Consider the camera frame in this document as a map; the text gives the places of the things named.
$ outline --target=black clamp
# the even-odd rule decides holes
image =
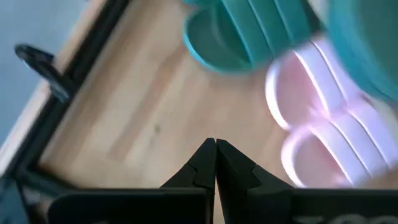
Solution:
[[[50,84],[52,94],[62,103],[68,102],[76,92],[69,77],[62,76],[52,65],[54,55],[27,44],[15,46],[16,55]]]

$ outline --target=teal slipper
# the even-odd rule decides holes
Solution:
[[[398,1],[330,1],[328,32],[343,65],[371,96],[398,101]]]
[[[320,24],[310,19],[301,0],[219,0],[185,21],[183,38],[206,68],[246,72],[308,40]]]

